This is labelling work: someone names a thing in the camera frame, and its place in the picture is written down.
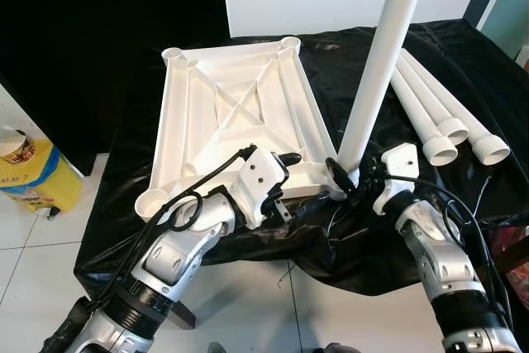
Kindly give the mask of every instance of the white pipe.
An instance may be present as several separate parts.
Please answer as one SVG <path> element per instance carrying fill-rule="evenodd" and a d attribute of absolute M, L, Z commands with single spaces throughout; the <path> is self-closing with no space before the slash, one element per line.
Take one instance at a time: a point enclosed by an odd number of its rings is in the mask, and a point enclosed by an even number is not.
<path fill-rule="evenodd" d="M 469 110 L 454 97 L 439 80 L 435 78 L 419 61 L 417 61 L 406 50 L 402 52 L 403 58 L 417 72 L 421 79 L 426 83 L 428 88 L 436 97 L 445 105 L 446 109 L 458 117 L 463 124 L 469 129 L 469 142 L 472 145 L 472 151 L 484 165 L 495 165 L 502 161 L 511 150 L 505 142 L 487 130 L 478 119 L 474 117 Z"/>
<path fill-rule="evenodd" d="M 364 73 L 338 151 L 338 163 L 350 174 L 355 184 L 358 184 L 360 161 L 388 89 L 389 79 L 395 69 L 398 52 L 403 46 L 416 4 L 417 0 L 384 1 L 379 26 L 374 33 Z"/>
<path fill-rule="evenodd" d="M 457 149 L 452 141 L 443 136 L 437 129 L 428 112 L 408 85 L 406 79 L 395 68 L 391 85 L 397 94 L 404 111 L 413 124 L 413 128 L 422 142 L 422 152 L 431 165 L 447 165 L 457 157 Z"/>
<path fill-rule="evenodd" d="M 402 56 L 398 57 L 397 69 L 406 79 L 413 93 L 415 93 L 424 109 L 435 122 L 441 134 L 447 136 L 454 145 L 458 145 L 466 140 L 469 136 L 469 130 L 460 119 L 453 117 L 446 110 L 445 106 L 430 91 L 428 86 L 426 86 Z"/>

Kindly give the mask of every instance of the black plastic sheet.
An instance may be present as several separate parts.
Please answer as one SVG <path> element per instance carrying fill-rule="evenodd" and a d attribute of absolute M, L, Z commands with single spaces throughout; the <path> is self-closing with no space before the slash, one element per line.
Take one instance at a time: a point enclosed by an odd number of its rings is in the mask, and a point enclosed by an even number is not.
<path fill-rule="evenodd" d="M 303 68 L 332 142 L 338 148 L 373 39 L 373 28 L 301 35 Z M 277 40 L 238 38 L 225 45 Z M 404 45 L 494 134 L 512 154 L 495 166 L 483 166 L 468 142 L 451 164 L 430 166 L 411 123 L 393 90 L 381 107 L 366 156 L 403 141 L 419 149 L 421 177 L 444 186 L 472 208 L 488 176 L 477 218 L 481 222 L 529 219 L 528 130 L 529 78 L 496 45 L 465 21 L 439 21 L 410 27 Z M 75 274 L 94 295 L 110 279 L 131 238 L 144 222 L 134 212 L 147 189 L 155 151 L 165 67 L 159 51 L 145 52 L 131 90 L 96 202 L 83 237 Z M 434 190 L 416 192 L 439 203 Z M 329 203 L 301 222 L 266 221 L 257 230 L 238 228 L 204 258 L 205 265 L 234 260 L 293 259 L 305 272 L 341 289 L 377 295 L 418 281 L 415 264 L 394 230 L 394 219 L 377 217 L 364 200 L 327 234 L 340 204 Z M 340 219 L 344 210 L 338 210 Z"/>

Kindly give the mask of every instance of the white plastic table top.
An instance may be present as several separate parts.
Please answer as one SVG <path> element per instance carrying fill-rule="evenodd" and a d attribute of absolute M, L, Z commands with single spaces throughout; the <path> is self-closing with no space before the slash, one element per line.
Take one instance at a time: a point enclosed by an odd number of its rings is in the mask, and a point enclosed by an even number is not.
<path fill-rule="evenodd" d="M 164 97 L 149 188 L 135 210 L 148 219 L 169 198 L 210 173 L 240 148 L 255 144 L 278 154 L 297 152 L 284 197 L 327 186 L 325 158 L 336 151 L 298 57 L 301 41 L 162 52 Z M 243 160 L 198 191 L 236 179 Z"/>

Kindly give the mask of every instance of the floor tile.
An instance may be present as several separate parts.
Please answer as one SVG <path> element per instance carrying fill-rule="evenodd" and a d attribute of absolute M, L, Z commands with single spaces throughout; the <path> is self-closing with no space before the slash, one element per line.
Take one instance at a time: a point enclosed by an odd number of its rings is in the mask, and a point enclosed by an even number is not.
<path fill-rule="evenodd" d="M 83 178 L 83 192 L 74 208 L 68 212 L 60 212 L 50 221 L 46 215 L 39 215 L 27 240 L 27 246 L 68 243 L 83 239 L 107 159 L 108 154 L 97 156 L 92 174 Z"/>
<path fill-rule="evenodd" d="M 287 262 L 245 262 L 205 266 L 185 290 L 182 302 L 197 316 L 195 330 L 170 318 L 150 353 L 207 353 L 218 342 L 227 353 L 298 353 L 298 329 Z"/>
<path fill-rule="evenodd" d="M 3 293 L 6 291 L 7 283 L 9 283 L 9 279 L 17 265 L 21 251 L 22 248 L 0 250 L 0 302 Z"/>
<path fill-rule="evenodd" d="M 24 249 L 0 305 L 2 351 L 39 351 L 84 294 L 73 273 L 79 246 Z"/>
<path fill-rule="evenodd" d="M 23 247 L 36 215 L 0 192 L 0 249 Z"/>
<path fill-rule="evenodd" d="M 442 353 L 442 334 L 422 285 L 378 297 L 329 287 L 292 270 L 303 352 L 331 342 L 362 353 Z"/>

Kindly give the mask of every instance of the black door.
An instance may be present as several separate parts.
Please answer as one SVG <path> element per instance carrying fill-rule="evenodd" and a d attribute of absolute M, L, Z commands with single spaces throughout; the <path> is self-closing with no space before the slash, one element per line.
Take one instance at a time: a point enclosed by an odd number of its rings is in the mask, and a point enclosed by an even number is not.
<path fill-rule="evenodd" d="M 224 0 L 2 0 L 0 75 L 75 165 L 108 151 L 142 51 L 228 37 Z"/>

